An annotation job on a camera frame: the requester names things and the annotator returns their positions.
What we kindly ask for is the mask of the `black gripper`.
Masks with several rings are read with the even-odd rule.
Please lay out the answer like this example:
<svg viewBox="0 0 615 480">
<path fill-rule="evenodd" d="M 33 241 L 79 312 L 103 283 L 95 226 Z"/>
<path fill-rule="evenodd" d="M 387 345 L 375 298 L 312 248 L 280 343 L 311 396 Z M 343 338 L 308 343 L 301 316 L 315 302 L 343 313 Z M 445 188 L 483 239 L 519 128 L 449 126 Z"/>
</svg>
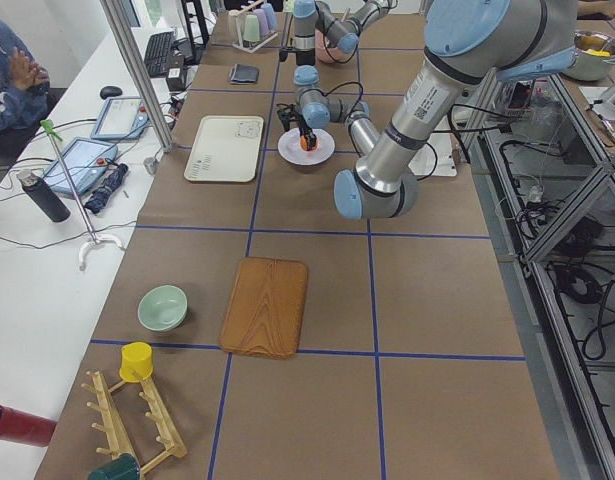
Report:
<svg viewBox="0 0 615 480">
<path fill-rule="evenodd" d="M 295 64 L 297 66 L 314 66 L 316 64 L 315 49 L 301 50 L 297 47 L 284 46 L 279 50 L 279 61 L 285 62 L 290 54 L 295 55 Z"/>
<path fill-rule="evenodd" d="M 308 145 L 308 135 L 305 131 L 305 121 L 295 104 L 279 103 L 276 105 L 277 116 L 285 132 L 292 129 L 292 124 L 297 125 L 300 134 L 300 144 Z M 317 135 L 314 130 L 309 133 L 309 146 L 317 146 Z"/>
</svg>

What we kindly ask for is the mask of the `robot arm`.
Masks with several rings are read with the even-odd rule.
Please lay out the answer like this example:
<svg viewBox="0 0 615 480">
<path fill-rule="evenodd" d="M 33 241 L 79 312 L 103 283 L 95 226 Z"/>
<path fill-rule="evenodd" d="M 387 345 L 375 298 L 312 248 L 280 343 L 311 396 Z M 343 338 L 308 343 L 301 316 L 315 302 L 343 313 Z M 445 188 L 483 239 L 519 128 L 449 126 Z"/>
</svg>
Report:
<svg viewBox="0 0 615 480">
<path fill-rule="evenodd" d="M 358 88 L 357 99 L 351 103 L 319 87 L 316 35 L 322 35 L 322 46 L 330 60 L 337 60 L 335 51 L 339 51 L 345 59 L 350 59 L 357 51 L 363 31 L 384 18 L 396 5 L 395 1 L 366 1 L 359 10 L 339 19 L 323 1 L 294 3 L 293 43 L 281 50 L 279 59 L 284 61 L 290 53 L 296 57 L 293 73 L 295 102 L 279 106 L 278 116 L 285 129 L 289 129 L 293 122 L 298 125 L 299 146 L 302 150 L 310 152 L 316 149 L 317 129 L 323 129 L 331 122 L 345 123 L 352 115 L 368 111 L 362 101 L 362 87 Z"/>
<path fill-rule="evenodd" d="M 367 1 L 346 20 L 321 1 L 293 6 L 296 107 L 306 124 L 343 123 L 362 155 L 334 182 L 338 212 L 348 219 L 393 218 L 418 196 L 409 168 L 459 96 L 471 95 L 494 70 L 500 81 L 545 77 L 575 61 L 575 1 L 435 1 L 426 14 L 424 63 L 383 131 L 362 103 L 329 100 L 318 86 L 315 34 L 345 54 L 384 18 L 389 1 Z"/>
</svg>

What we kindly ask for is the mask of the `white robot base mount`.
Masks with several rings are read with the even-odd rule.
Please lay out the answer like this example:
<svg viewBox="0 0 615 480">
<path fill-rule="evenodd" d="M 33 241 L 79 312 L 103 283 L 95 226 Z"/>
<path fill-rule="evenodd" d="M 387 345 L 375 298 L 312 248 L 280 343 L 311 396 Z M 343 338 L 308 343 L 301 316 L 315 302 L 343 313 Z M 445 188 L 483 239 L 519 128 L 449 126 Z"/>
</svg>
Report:
<svg viewBox="0 0 615 480">
<path fill-rule="evenodd" d="M 427 144 L 411 160 L 409 168 L 417 177 L 455 177 L 457 167 L 453 158 L 451 135 L 433 133 Z"/>
</svg>

